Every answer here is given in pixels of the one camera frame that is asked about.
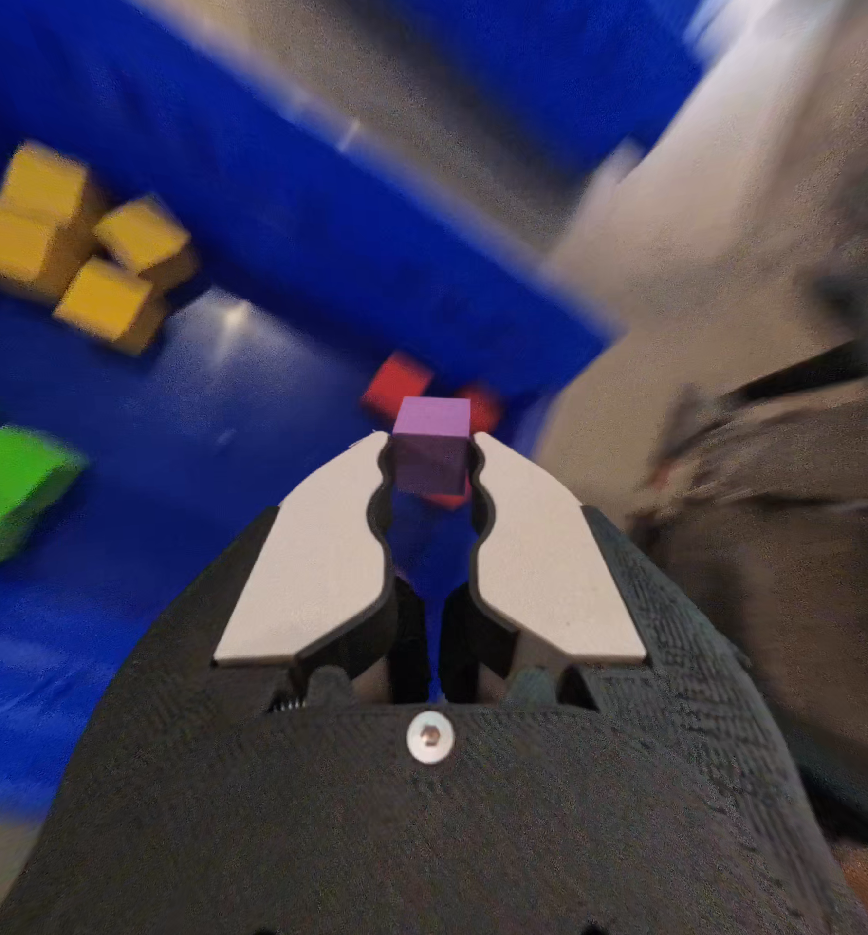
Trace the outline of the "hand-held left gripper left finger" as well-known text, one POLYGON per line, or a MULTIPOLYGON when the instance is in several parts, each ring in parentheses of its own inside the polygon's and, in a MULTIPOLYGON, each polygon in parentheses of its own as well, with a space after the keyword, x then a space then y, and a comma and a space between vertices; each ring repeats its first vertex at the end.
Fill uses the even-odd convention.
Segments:
POLYGON ((213 653, 227 673, 277 677, 304 699, 341 670, 362 701, 428 700, 425 605, 393 561, 393 437, 375 431, 309 474, 274 522, 213 653))

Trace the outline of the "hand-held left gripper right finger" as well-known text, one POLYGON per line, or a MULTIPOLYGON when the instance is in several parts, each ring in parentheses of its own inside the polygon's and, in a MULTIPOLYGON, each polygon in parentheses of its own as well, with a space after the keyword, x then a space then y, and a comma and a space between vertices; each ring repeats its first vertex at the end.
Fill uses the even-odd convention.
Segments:
POLYGON ((552 695, 579 667, 638 667, 648 651, 580 500, 485 432, 470 441, 476 539, 441 614, 440 686, 455 703, 502 698, 524 671, 552 695))

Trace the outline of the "purple wooden cube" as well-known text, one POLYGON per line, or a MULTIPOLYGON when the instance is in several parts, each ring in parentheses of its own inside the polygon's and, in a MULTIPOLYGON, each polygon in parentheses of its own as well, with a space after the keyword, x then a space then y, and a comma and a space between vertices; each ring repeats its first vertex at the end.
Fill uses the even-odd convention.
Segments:
POLYGON ((397 489, 422 497, 462 497, 470 428, 466 398, 405 396, 392 432, 397 489))

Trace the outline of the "blue plastic bin with cubes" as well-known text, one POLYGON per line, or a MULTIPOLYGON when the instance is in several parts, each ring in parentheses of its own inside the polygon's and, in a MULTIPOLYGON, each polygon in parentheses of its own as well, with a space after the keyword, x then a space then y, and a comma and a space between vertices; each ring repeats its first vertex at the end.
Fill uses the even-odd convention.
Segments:
POLYGON ((130 358, 0 294, 0 421, 89 459, 0 565, 0 813, 48 811, 136 641, 265 508, 371 432, 394 350, 510 403, 500 438, 610 343, 499 240, 460 226, 277 93, 127 2, 0 2, 0 177, 25 139, 156 195, 198 280, 130 358))

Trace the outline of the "green wooden cube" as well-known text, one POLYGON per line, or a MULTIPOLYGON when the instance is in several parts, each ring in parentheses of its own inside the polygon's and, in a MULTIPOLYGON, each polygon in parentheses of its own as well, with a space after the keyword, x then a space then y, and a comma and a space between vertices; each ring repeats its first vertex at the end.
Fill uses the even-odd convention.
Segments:
POLYGON ((88 466, 83 453, 54 437, 0 427, 0 563, 23 548, 42 514, 88 466))

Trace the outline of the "empty blue plastic bin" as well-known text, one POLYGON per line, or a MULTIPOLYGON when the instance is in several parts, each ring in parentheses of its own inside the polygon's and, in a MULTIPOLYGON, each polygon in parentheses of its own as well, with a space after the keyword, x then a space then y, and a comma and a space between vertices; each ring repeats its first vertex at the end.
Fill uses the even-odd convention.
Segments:
POLYGON ((649 152, 705 66, 697 1, 393 1, 382 6, 558 169, 649 152))

